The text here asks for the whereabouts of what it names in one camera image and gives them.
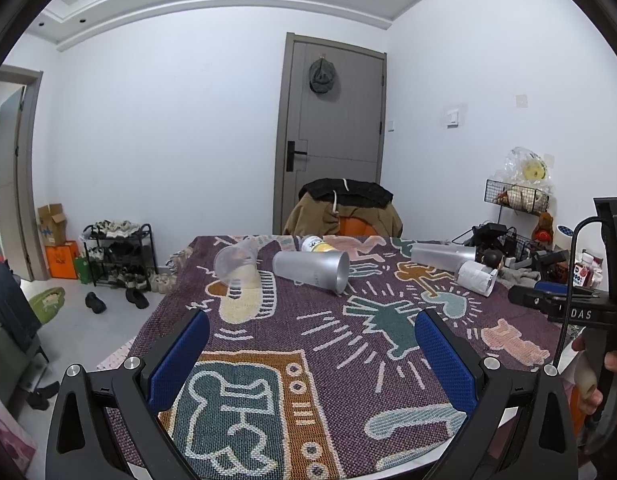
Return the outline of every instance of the door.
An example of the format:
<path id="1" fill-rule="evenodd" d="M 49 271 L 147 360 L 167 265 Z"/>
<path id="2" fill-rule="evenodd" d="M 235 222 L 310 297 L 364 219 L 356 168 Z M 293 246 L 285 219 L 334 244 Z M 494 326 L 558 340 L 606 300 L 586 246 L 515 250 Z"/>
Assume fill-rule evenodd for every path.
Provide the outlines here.
<path id="1" fill-rule="evenodd" d="M 290 61 L 280 231 L 304 184 L 318 178 L 379 182 L 383 146 L 385 54 L 295 38 L 299 39 L 292 44 Z M 337 74 L 333 89 L 325 94 L 316 94 L 309 86 L 309 68 L 320 57 L 331 62 Z"/>
<path id="2" fill-rule="evenodd" d="M 2 253 L 15 274 L 32 279 L 20 224 L 17 197 L 17 140 L 24 88 L 0 106 L 0 242 Z"/>

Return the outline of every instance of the brown jacket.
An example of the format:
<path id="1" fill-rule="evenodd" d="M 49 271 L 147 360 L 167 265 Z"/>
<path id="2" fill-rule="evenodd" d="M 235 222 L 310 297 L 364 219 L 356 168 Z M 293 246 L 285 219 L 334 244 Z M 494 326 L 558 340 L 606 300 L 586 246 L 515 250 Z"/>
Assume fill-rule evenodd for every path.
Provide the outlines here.
<path id="1" fill-rule="evenodd" d="M 353 217 L 372 225 L 380 236 L 399 238 L 402 235 L 402 221 L 392 203 L 384 209 L 340 204 L 335 209 L 336 213 L 333 213 L 332 203 L 316 202 L 309 193 L 305 193 L 290 212 L 283 234 L 336 235 L 340 232 L 340 217 Z"/>

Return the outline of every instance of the person's hand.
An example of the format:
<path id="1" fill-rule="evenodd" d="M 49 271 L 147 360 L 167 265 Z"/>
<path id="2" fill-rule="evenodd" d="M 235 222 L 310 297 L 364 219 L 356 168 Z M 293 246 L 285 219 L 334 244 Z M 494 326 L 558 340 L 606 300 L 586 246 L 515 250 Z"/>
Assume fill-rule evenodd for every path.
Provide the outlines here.
<path id="1" fill-rule="evenodd" d="M 575 341 L 573 341 L 573 350 L 576 352 L 581 352 L 585 349 L 585 339 L 581 335 Z M 604 357 L 604 367 L 610 371 L 617 373 L 617 350 L 614 352 L 608 352 Z M 597 410 L 597 407 L 602 403 L 602 392 L 600 390 L 595 390 L 591 396 L 584 400 L 580 397 L 580 402 L 578 404 L 580 410 L 585 412 L 587 415 L 592 415 Z"/>

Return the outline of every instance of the door handle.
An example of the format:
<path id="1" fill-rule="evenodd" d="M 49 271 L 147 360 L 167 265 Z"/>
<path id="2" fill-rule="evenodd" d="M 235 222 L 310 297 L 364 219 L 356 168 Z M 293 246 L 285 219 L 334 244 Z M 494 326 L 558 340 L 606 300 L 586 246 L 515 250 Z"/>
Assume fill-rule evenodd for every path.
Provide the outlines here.
<path id="1" fill-rule="evenodd" d="M 296 152 L 295 151 L 295 141 L 289 140 L 286 143 L 286 171 L 293 171 L 293 167 L 295 164 L 295 155 L 308 155 L 309 152 Z"/>

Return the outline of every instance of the gray cap hanging on door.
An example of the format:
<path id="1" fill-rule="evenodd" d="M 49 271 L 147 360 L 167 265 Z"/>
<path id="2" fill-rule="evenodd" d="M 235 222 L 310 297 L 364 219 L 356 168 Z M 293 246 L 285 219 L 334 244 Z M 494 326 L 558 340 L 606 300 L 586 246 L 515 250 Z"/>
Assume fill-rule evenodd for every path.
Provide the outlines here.
<path id="1" fill-rule="evenodd" d="M 335 66 L 320 57 L 308 69 L 308 84 L 316 94 L 325 94 L 333 89 L 335 84 Z"/>

